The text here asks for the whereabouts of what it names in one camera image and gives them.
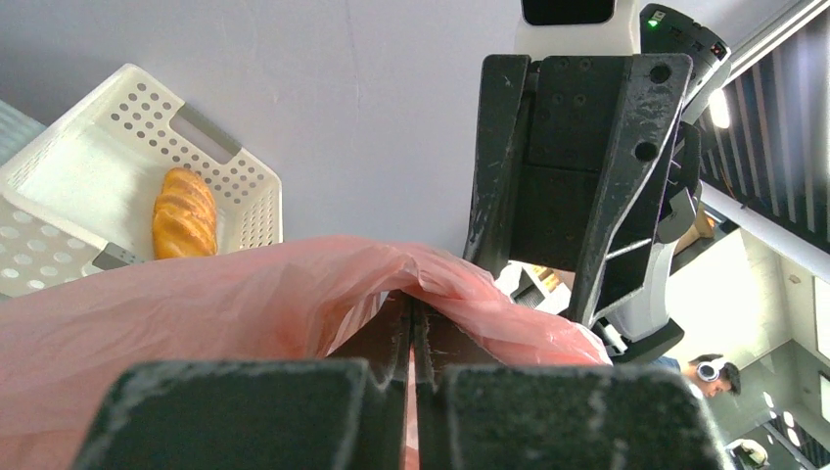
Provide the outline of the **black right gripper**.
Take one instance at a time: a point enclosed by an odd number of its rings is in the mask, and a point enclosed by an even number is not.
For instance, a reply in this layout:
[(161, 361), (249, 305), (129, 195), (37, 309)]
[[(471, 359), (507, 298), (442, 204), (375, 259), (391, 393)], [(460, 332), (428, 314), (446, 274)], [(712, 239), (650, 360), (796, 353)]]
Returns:
[[(490, 55), (481, 72), (463, 259), (497, 276), (511, 256), (575, 274), (567, 317), (594, 328), (649, 316), (701, 192), (698, 132), (681, 119), (685, 54)], [(519, 167), (522, 169), (514, 213)]]

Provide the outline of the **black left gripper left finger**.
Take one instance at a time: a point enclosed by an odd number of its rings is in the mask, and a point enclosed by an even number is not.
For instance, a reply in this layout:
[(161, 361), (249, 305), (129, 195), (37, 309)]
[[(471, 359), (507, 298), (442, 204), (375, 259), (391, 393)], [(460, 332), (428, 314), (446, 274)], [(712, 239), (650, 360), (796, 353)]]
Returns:
[(110, 387), (76, 469), (399, 469), (413, 302), (319, 360), (153, 361)]

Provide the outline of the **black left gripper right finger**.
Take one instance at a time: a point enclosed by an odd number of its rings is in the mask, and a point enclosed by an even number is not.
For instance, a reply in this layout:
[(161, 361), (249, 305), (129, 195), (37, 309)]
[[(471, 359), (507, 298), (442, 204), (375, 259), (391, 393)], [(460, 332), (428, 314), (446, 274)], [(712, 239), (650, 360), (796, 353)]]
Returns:
[(413, 307), (422, 469), (729, 469), (701, 392), (644, 365), (509, 366)]

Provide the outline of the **croissant bread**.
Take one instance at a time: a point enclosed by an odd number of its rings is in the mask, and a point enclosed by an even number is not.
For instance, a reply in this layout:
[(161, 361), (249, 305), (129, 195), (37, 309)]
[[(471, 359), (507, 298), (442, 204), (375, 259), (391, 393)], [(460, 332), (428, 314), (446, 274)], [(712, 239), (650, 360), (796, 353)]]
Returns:
[(175, 167), (165, 174), (154, 203), (151, 230), (155, 259), (218, 253), (216, 202), (196, 172)]

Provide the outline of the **pink plastic bag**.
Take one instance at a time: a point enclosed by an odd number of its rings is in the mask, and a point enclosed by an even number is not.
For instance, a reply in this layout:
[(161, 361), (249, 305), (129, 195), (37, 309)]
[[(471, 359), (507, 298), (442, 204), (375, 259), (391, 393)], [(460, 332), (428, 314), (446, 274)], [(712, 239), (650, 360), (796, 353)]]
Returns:
[(110, 384), (149, 360), (321, 358), (399, 290), (511, 365), (606, 365), (586, 327), (425, 245), (321, 237), (105, 271), (1, 304), (1, 465), (65, 469)]

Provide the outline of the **person with white headphones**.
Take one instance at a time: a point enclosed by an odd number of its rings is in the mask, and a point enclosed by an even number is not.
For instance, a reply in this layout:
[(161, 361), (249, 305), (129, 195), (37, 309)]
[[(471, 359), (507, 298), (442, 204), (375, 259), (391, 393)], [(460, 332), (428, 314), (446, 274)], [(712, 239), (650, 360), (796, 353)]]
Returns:
[(722, 354), (702, 354), (692, 360), (680, 360), (661, 356), (650, 365), (662, 366), (683, 375), (696, 386), (706, 398), (728, 393), (739, 396), (742, 393), (742, 381), (739, 368)]

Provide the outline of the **white plastic basket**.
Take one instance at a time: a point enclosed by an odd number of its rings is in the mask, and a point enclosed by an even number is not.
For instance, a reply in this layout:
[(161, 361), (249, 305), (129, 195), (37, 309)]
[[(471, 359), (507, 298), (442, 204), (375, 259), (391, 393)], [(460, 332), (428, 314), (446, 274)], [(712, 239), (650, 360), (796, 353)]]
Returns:
[(127, 64), (2, 166), (2, 295), (152, 259), (153, 206), (174, 167), (210, 189), (221, 253), (282, 241), (279, 176)]

